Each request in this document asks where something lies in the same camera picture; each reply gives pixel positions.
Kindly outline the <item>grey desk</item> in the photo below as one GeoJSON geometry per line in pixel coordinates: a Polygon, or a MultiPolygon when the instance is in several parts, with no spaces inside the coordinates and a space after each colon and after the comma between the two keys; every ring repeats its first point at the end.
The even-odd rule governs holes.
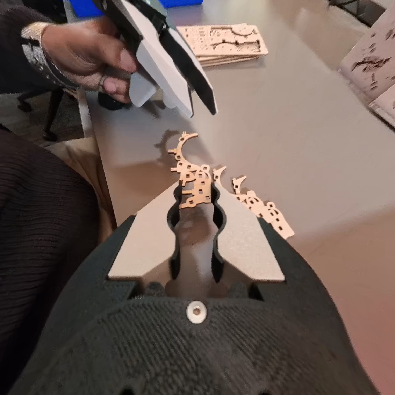
{"type": "Polygon", "coordinates": [[[256,25],[269,54],[209,68],[219,113],[149,102],[107,111],[86,93],[117,222],[176,180],[183,131],[195,164],[226,166],[222,185],[273,201],[288,241],[325,284],[381,394],[394,394],[394,132],[337,73],[367,27],[327,1],[204,1],[168,11],[176,25],[256,25]]]}

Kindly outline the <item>blue plastic box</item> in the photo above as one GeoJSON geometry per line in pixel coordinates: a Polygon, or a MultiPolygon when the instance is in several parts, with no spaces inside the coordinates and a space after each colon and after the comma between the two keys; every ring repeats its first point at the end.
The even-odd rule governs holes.
{"type": "MultiPolygon", "coordinates": [[[[70,0],[76,16],[80,19],[103,16],[103,13],[95,6],[92,0],[70,0]]],[[[160,0],[165,9],[175,7],[197,6],[202,0],[160,0]]]]}

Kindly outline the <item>person's dark ribbed top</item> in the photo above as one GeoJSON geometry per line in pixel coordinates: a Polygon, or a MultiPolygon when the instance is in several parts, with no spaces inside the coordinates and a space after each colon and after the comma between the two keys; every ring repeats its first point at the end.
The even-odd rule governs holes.
{"type": "Polygon", "coordinates": [[[0,136],[1,360],[30,348],[64,283],[95,248],[92,186],[59,157],[0,136]]]}

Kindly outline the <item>wooden puzzle sheet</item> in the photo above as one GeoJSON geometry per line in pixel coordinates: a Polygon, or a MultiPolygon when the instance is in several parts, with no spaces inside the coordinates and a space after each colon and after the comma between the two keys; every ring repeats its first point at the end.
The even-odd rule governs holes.
{"type": "Polygon", "coordinates": [[[261,56],[248,55],[248,56],[219,56],[219,57],[198,57],[202,67],[214,67],[226,64],[246,62],[250,60],[257,60],[261,56]]]}
{"type": "Polygon", "coordinates": [[[177,30],[197,57],[266,56],[269,53],[255,25],[188,25],[177,26],[177,30]]]}
{"type": "Polygon", "coordinates": [[[217,55],[217,56],[197,56],[201,63],[209,62],[238,62],[249,59],[256,59],[264,55],[260,54],[242,54],[242,55],[217,55]]]}

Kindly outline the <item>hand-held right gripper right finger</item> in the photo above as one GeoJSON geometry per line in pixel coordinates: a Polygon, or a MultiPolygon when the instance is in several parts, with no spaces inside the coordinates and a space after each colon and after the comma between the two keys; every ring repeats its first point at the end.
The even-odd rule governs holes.
{"type": "Polygon", "coordinates": [[[285,276],[258,217],[219,183],[211,188],[213,239],[211,270],[216,283],[282,283],[285,276]]]}

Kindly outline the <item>person's left hand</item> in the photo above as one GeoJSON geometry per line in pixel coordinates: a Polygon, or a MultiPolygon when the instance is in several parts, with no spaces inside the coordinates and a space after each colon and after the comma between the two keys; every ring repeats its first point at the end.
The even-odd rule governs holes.
{"type": "Polygon", "coordinates": [[[70,81],[130,103],[130,77],[139,64],[107,17],[50,24],[41,43],[44,53],[70,81]]]}

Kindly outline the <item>black chair base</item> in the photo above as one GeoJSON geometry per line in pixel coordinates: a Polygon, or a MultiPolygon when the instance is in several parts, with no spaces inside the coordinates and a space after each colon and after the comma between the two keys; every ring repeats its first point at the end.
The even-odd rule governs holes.
{"type": "Polygon", "coordinates": [[[64,95],[64,88],[55,88],[55,89],[46,89],[46,88],[35,88],[29,91],[26,91],[20,94],[17,97],[18,105],[17,107],[27,113],[32,111],[31,105],[27,102],[28,99],[43,95],[45,93],[51,92],[50,100],[49,100],[49,107],[47,110],[47,115],[45,118],[44,129],[43,129],[43,138],[49,142],[57,142],[58,136],[51,131],[51,127],[53,121],[57,115],[58,108],[61,104],[63,95],[64,95]]]}

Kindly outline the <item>black object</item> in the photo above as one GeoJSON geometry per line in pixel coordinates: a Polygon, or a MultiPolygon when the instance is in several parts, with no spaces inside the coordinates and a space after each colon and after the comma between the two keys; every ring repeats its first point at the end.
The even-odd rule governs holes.
{"type": "Polygon", "coordinates": [[[394,28],[393,0],[329,0],[326,5],[346,12],[369,28],[394,28]]]}

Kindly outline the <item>person's left forearm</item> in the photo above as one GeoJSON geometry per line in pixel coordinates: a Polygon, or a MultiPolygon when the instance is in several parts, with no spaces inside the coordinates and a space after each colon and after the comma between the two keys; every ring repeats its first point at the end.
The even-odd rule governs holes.
{"type": "Polygon", "coordinates": [[[49,22],[45,15],[18,5],[0,6],[0,93],[14,94],[56,85],[40,75],[22,49],[21,31],[33,22],[49,22]]]}

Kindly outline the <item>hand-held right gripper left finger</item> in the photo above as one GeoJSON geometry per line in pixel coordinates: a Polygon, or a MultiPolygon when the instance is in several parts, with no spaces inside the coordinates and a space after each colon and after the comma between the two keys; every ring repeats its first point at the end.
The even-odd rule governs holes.
{"type": "Polygon", "coordinates": [[[116,281],[136,281],[141,287],[165,287],[180,272],[180,220],[182,185],[175,182],[133,217],[131,227],[108,272],[116,281]]]}

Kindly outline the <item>punched wooden sheets at right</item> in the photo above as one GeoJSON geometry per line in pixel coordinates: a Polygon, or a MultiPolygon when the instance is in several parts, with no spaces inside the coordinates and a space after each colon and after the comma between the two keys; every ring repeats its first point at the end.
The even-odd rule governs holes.
{"type": "Polygon", "coordinates": [[[394,1],[345,56],[338,72],[364,105],[394,129],[394,1]]]}

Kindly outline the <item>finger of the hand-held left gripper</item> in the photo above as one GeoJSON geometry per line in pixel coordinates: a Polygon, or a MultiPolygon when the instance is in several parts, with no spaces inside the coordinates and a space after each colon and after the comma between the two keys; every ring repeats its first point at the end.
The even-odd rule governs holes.
{"type": "Polygon", "coordinates": [[[145,1],[122,1],[122,15],[126,18],[122,32],[142,67],[131,77],[130,98],[140,107],[160,88],[166,107],[178,108],[191,118],[194,112],[190,86],[160,42],[160,34],[167,31],[163,11],[145,1]]]}
{"type": "Polygon", "coordinates": [[[213,87],[190,46],[180,33],[170,26],[163,29],[160,42],[188,85],[197,93],[210,113],[216,115],[218,107],[213,87]]]}

